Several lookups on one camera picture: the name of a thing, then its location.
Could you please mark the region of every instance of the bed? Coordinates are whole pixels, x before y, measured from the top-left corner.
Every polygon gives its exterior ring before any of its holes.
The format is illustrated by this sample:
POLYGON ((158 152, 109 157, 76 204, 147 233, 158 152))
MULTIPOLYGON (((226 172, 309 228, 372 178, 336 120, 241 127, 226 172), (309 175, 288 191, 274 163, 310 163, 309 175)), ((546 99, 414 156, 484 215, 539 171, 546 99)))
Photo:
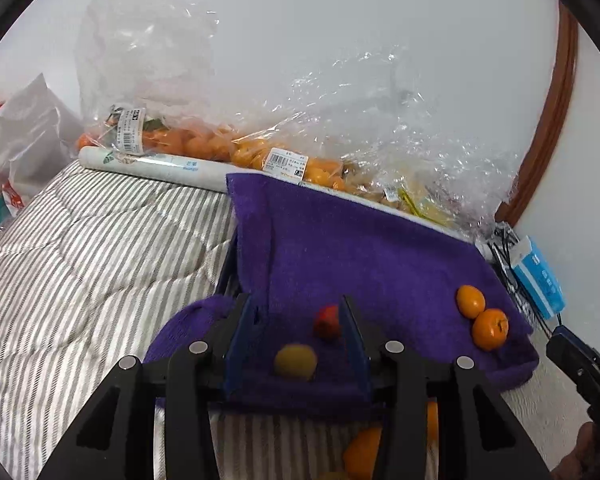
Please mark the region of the bed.
MULTIPOLYGON (((0 461, 34 479, 100 380, 143 357, 181 307, 213 293, 235 229, 229 198, 69 165, 0 240, 0 461)), ((540 332, 532 337, 544 355, 540 332)), ((583 402, 542 359, 505 394, 549 466, 586 420, 583 402)), ((154 472, 164 477, 156 411, 154 472)), ((341 469, 360 424, 213 413, 223 479, 315 479, 341 469)), ((427 476, 435 477, 435 449, 427 476)))

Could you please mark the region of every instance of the purple towel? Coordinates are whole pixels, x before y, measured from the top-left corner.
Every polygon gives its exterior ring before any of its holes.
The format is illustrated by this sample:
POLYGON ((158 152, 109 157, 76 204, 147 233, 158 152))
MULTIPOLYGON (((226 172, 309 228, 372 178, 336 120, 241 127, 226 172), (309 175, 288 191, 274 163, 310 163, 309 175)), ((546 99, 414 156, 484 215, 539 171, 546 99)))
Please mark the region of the purple towel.
POLYGON ((233 306, 233 300, 224 296, 211 296, 187 305, 158 332, 146 351, 144 362, 171 357, 181 346, 202 338, 213 323, 229 314, 233 306))
MULTIPOLYGON (((311 416, 362 415, 365 405, 342 341, 325 343, 312 334, 316 312, 338 303, 343 294, 352 296, 387 337, 441 362, 468 355, 500 390, 531 377, 538 365, 528 340, 531 328, 472 245, 263 175, 232 174, 228 188, 238 220, 240 284, 269 311, 260 344, 244 367, 235 399, 240 406, 311 416), (464 284, 479 288, 488 307, 509 317, 509 337, 495 352, 475 347, 471 322, 458 312, 456 290, 464 284), (309 344, 318 354, 309 383, 272 373, 276 352, 293 342, 309 344)), ((174 321, 150 353, 163 345, 174 321)))

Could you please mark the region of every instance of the barcode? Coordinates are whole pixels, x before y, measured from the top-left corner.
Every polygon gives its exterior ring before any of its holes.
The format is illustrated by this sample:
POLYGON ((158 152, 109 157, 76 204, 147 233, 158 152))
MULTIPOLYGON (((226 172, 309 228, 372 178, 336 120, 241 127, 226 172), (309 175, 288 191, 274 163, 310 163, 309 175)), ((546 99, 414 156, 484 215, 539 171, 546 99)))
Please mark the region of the barcode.
POLYGON ((136 136, 133 132, 122 133, 122 148, 126 152, 134 152, 136 150, 136 136))
POLYGON ((277 166, 286 166, 289 162, 289 159, 286 156, 282 155, 271 155, 270 163, 275 164, 277 166))

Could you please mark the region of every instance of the plastic bag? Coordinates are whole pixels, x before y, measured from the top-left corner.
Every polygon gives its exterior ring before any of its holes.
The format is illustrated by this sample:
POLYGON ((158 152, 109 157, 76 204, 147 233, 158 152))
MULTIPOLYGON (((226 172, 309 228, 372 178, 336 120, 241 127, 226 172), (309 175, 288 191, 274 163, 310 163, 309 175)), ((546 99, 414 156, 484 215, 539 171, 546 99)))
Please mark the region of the plastic bag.
POLYGON ((81 144, 230 162, 489 231, 519 161, 436 132, 406 49, 326 56, 286 91, 245 96, 214 86, 218 21, 189 1, 92 1, 77 49, 81 144))
POLYGON ((81 133, 42 74, 0 108, 0 232, 77 157, 81 133))

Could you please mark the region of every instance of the yellow fruit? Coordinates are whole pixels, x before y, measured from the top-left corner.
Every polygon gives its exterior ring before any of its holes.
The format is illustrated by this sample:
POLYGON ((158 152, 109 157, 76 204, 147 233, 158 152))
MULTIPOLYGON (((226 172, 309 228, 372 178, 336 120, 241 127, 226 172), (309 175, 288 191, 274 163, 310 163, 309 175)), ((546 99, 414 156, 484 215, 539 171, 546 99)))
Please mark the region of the yellow fruit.
POLYGON ((484 311, 486 302, 484 296, 474 286, 463 285, 456 292, 458 310, 467 319, 475 319, 484 311))
POLYGON ((344 471, 351 480, 371 480, 380 447, 382 428, 360 431, 342 454, 344 471))
POLYGON ((273 367, 276 374, 287 379, 309 381, 318 365, 318 356, 309 345, 284 345, 276 354, 273 367))

